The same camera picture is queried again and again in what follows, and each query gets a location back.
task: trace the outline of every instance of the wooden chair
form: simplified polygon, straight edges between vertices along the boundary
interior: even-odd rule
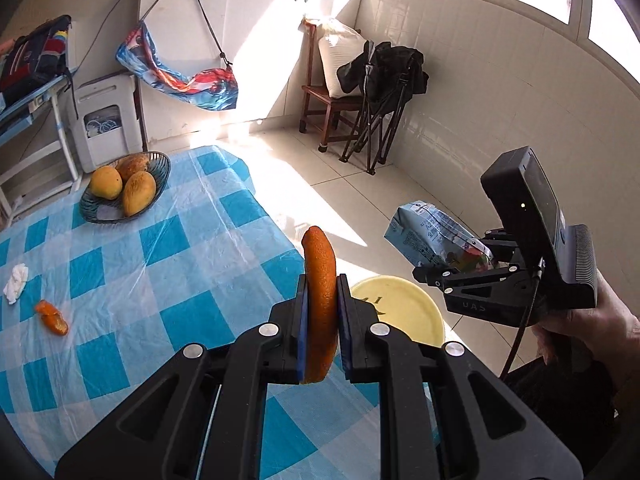
[[[324,153],[329,142],[338,142],[340,140],[355,140],[358,138],[358,120],[350,121],[347,117],[343,117],[341,112],[358,112],[362,109],[362,96],[347,96],[335,99],[329,96],[329,91],[325,84],[322,86],[313,86],[311,84],[311,76],[313,73],[314,48],[316,46],[316,29],[317,23],[305,20],[304,25],[309,32],[309,52],[308,63],[306,66],[306,84],[302,86],[305,93],[305,99],[302,105],[302,114],[300,115],[300,133],[306,132],[307,125],[312,126],[320,131],[320,145],[318,151]],[[309,102],[311,97],[318,99],[326,105],[325,110],[310,110]],[[307,118],[311,115],[324,115],[322,126],[309,122]],[[343,122],[351,128],[349,135],[332,135],[334,134],[340,122]]]

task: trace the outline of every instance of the display screen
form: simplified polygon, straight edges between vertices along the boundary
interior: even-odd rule
[[[558,200],[554,195],[545,172],[542,171],[540,163],[532,154],[527,169],[524,173],[524,180],[529,187],[529,191],[542,215],[542,221],[549,234],[552,243],[556,242],[556,224],[558,222]]]

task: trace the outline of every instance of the fruit bowl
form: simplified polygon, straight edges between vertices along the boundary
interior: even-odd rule
[[[149,157],[149,165],[146,170],[156,181],[156,195],[151,203],[142,211],[139,211],[134,215],[124,216],[122,209],[122,193],[120,193],[115,200],[107,200],[105,198],[95,196],[91,191],[89,191],[89,186],[87,186],[79,203],[80,215],[82,218],[93,224],[117,224],[119,222],[126,222],[142,215],[156,202],[156,200],[158,200],[158,198],[160,198],[160,195],[162,195],[162,192],[166,187],[166,183],[169,180],[171,161],[164,153],[144,152],[144,154]],[[135,155],[135,153],[118,158],[108,164],[108,166],[113,166],[115,168],[121,160],[131,155]]]

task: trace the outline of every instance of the white tissue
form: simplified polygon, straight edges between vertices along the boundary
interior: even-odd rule
[[[15,301],[20,298],[20,295],[24,290],[24,285],[26,285],[28,278],[29,269],[25,264],[18,264],[13,268],[13,270],[11,271],[11,277],[4,286],[4,295],[6,296],[10,305],[14,304]]]

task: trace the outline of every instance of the orange peel on table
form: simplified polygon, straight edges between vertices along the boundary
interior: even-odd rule
[[[338,301],[334,248],[321,228],[302,237],[308,289],[306,365],[303,383],[318,383],[327,375],[338,346]]]
[[[69,332],[69,325],[62,318],[62,314],[49,301],[40,300],[34,310],[40,314],[44,326],[54,334],[66,335]]]

